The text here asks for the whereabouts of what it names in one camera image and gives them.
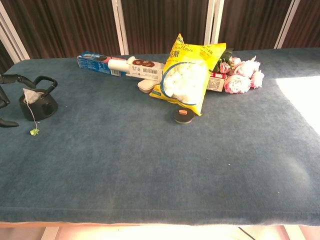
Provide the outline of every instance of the green tag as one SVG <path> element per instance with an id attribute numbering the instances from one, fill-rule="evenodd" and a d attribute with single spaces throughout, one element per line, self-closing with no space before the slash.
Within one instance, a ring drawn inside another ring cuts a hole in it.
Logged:
<path id="1" fill-rule="evenodd" d="M 30 134 L 32 135 L 32 136 L 35 136 L 35 135 L 37 135 L 37 134 L 39 134 L 39 129 L 36 129 L 36 128 L 34 128 L 34 129 L 32 129 L 31 131 L 30 131 Z"/>

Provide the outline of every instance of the cable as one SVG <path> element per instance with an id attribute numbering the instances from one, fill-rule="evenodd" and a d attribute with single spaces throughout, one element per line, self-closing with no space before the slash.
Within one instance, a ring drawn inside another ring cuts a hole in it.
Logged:
<path id="1" fill-rule="evenodd" d="M 251 236 L 249 233 L 247 233 L 245 230 L 243 230 L 241 227 L 238 226 L 238 228 L 244 232 L 245 234 L 247 234 L 251 239 L 256 240 L 253 236 Z"/>

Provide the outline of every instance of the blue box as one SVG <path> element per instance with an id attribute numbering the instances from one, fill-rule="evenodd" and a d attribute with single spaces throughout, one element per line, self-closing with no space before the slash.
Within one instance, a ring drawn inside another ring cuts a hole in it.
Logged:
<path id="1" fill-rule="evenodd" d="M 122 58 L 114 56 L 105 56 L 98 53 L 85 51 L 77 57 L 78 65 L 82 69 L 89 69 L 95 72 L 101 72 L 105 74 L 111 74 L 114 76 L 124 76 L 126 72 L 112 70 L 108 67 L 108 62 L 110 59 L 124 60 Z"/>

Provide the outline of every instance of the flower bouquet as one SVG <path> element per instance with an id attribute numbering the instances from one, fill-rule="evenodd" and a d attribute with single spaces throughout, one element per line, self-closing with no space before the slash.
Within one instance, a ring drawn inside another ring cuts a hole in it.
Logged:
<path id="1" fill-rule="evenodd" d="M 256 56 L 247 61 L 241 61 L 239 57 L 232 57 L 232 48 L 226 49 L 213 71 L 227 74 L 224 82 L 224 90 L 230 94 L 244 94 L 250 88 L 262 87 L 264 74 L 259 70 L 260 62 Z"/>

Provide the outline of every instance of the floor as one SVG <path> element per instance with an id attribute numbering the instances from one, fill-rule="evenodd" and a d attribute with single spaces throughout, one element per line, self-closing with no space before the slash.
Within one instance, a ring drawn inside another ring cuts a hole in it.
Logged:
<path id="1" fill-rule="evenodd" d="M 241 226 L 256 240 L 319 240 L 320 226 Z M 63 226 L 0 228 L 0 240 L 251 240 L 232 225 Z"/>

